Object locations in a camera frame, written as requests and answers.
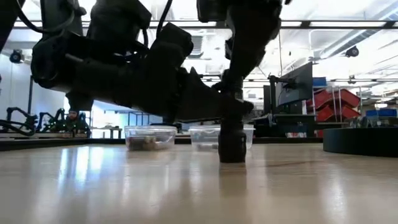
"camera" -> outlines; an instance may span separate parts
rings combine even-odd
[[[346,51],[346,57],[356,57],[358,55],[359,55],[359,50],[356,46],[354,46]]]
[[[10,62],[11,63],[22,63],[24,62],[24,55],[22,54],[22,50],[13,50],[12,54],[10,55]]]

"blue container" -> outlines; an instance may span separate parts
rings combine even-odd
[[[326,77],[313,77],[312,78],[314,87],[325,87],[326,86]]]
[[[368,110],[366,116],[379,116],[379,117],[397,117],[396,109],[381,109],[381,110]]]

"plastic bowl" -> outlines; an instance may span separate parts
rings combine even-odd
[[[196,149],[218,149],[220,129],[220,125],[191,126],[189,133],[192,146]],[[243,131],[246,134],[246,149],[250,149],[253,143],[254,126],[245,124]]]
[[[126,126],[126,146],[129,151],[155,151],[174,146],[177,128],[171,126]]]

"black round platform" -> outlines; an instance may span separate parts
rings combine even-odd
[[[323,150],[364,156],[398,157],[398,128],[323,130]]]

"table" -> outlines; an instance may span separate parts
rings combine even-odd
[[[396,223],[397,159],[254,145],[246,165],[189,145],[1,152],[3,223]]]
[[[113,131],[118,131],[118,139],[122,138],[122,131],[123,129],[121,128],[96,128],[96,127],[91,127],[91,130],[109,130],[111,132],[111,139],[113,138]]]

